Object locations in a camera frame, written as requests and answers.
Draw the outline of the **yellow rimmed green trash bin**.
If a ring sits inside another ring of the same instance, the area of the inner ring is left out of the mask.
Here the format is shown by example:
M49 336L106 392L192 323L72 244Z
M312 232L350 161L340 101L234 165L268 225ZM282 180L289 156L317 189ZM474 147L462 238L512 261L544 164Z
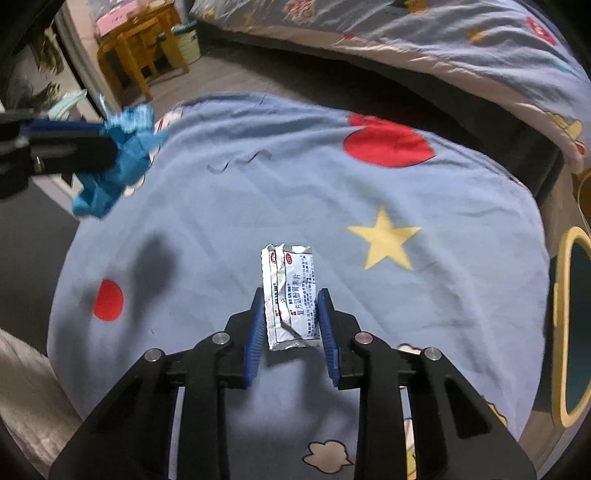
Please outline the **yellow rimmed green trash bin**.
M552 285L551 405L572 426L590 403L590 238L579 227L562 237Z

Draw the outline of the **blue cartoon duvet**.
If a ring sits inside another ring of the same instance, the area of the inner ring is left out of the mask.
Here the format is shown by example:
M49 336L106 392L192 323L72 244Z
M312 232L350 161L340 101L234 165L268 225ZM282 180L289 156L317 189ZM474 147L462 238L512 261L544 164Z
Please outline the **blue cartoon duvet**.
M490 101L590 166L590 58L548 1L194 1L191 17L430 75Z

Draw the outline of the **small white green bin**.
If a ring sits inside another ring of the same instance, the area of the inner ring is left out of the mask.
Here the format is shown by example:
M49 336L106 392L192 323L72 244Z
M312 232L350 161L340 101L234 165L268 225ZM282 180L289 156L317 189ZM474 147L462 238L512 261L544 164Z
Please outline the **small white green bin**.
M197 20L191 20L184 24L174 25L171 29L176 45L187 65L197 61L201 54L197 37ZM168 60L172 68L178 69L181 65L173 57L173 48L163 33L156 37L156 42Z

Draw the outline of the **wooden nightstand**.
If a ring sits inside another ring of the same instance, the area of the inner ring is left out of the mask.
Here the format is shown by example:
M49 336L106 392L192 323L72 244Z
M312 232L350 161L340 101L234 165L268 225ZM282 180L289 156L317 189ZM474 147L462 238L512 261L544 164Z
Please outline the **wooden nightstand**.
M107 85L120 105L127 103L128 91L136 89L147 101L152 99L148 82L159 76L156 62L166 57L156 42L163 33L173 48L173 57L189 71L171 29L180 17L172 1L136 1L138 6L122 25L105 36L96 31L97 62Z

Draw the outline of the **blue cartoon pillow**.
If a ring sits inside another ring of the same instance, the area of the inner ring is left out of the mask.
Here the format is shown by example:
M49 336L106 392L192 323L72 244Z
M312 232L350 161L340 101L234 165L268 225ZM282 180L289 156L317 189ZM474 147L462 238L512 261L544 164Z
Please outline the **blue cartoon pillow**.
M150 348L220 331L263 289L263 355L226 396L235 479L349 479L359 396L329 378L315 305L390 346L441 350L515 436L544 356L549 256L530 191L430 132L267 95L164 118L142 187L80 223L48 357L87 416Z

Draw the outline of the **pink box on nightstand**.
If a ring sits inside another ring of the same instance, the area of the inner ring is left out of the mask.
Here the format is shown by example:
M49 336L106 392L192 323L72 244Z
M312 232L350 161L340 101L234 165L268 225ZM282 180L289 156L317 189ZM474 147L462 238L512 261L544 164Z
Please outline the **pink box on nightstand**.
M136 1L92 1L91 13L95 31L103 37L125 23L128 15L138 6Z

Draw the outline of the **dark blue paper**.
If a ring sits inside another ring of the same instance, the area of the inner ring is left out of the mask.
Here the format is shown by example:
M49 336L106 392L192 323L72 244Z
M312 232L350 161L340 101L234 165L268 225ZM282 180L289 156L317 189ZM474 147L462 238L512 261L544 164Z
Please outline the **dark blue paper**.
M72 200L76 217L104 218L126 188L145 175L151 165L150 153L167 138L165 131L154 131L154 112L148 104L109 114L105 132L117 146L115 159L100 172L75 173L82 185Z

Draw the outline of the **silver medicine sachet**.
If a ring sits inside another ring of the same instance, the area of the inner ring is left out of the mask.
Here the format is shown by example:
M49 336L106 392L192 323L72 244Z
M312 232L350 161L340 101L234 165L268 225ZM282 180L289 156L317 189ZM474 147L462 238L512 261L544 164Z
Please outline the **silver medicine sachet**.
M310 246L270 244L262 250L264 317L271 351L317 347L317 285Z

